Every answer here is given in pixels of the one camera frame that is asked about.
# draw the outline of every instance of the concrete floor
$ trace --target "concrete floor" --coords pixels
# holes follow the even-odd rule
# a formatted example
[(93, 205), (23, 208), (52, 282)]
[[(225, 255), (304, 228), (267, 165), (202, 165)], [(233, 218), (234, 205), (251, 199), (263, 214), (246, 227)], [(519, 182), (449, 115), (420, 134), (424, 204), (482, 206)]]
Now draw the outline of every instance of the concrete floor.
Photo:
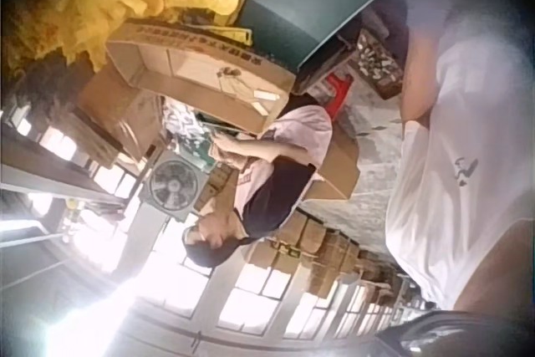
[[(348, 201), (306, 201), (302, 208), (329, 227), (342, 230), (363, 249), (391, 260), (385, 245), (385, 213), (401, 149), (399, 97), (382, 100), (348, 65), (340, 67), (355, 77), (337, 122), (359, 142), (360, 178)], [(309, 92), (319, 99), (323, 85)]]

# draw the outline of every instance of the white cloth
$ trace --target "white cloth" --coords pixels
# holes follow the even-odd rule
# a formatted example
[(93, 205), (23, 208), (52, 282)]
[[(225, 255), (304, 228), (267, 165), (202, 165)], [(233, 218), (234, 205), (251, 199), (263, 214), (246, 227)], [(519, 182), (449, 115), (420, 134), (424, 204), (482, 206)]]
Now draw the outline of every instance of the white cloth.
[(531, 71), (519, 48), (462, 19), (441, 40), (430, 129), (405, 127), (386, 243), (443, 309), (507, 229), (533, 217)]
[[(264, 135), (276, 142), (303, 147), (319, 168), (327, 155), (333, 126), (327, 111), (317, 105), (292, 110), (275, 120)], [(270, 177), (273, 165), (264, 160), (253, 162), (238, 177), (234, 207), (242, 215), (243, 208), (255, 192)]]

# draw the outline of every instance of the white fabric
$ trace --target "white fabric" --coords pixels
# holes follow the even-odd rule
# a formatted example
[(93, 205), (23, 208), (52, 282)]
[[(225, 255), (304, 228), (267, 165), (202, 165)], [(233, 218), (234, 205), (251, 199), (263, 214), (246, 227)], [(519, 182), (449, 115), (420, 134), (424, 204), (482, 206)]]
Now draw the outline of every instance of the white fabric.
[[(306, 149), (320, 167), (327, 155), (333, 126), (326, 110), (317, 105), (304, 106), (275, 120), (266, 130), (273, 131), (273, 140)], [(270, 177), (273, 165), (264, 160), (253, 162), (238, 177), (234, 207), (242, 215), (243, 208), (255, 192)]]
[(533, 217), (532, 66), (478, 26), (461, 20), (441, 40), (430, 129), (406, 125), (386, 216), (392, 255), (443, 309), (507, 229)]

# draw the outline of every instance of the fan grille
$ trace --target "fan grille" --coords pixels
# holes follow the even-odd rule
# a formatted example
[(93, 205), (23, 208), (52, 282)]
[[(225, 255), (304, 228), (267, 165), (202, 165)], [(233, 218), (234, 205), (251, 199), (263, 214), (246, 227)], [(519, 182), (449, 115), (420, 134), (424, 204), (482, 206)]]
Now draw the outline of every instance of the fan grille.
[(154, 201), (168, 211), (180, 211), (195, 201), (197, 176), (183, 161), (167, 161), (155, 168), (149, 189)]

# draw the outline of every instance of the red object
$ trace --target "red object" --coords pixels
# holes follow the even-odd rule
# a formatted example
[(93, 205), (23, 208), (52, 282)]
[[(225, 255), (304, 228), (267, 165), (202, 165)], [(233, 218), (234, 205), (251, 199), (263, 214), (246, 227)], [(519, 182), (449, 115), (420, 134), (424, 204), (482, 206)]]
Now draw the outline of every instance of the red object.
[(331, 117), (331, 120), (336, 120), (342, 105), (344, 105), (345, 97), (348, 96), (349, 87), (353, 83), (354, 79), (351, 74), (346, 74), (345, 79), (339, 79), (335, 73), (331, 73), (327, 76), (327, 82), (331, 84), (336, 92), (334, 99), (329, 102), (325, 107), (327, 113)]

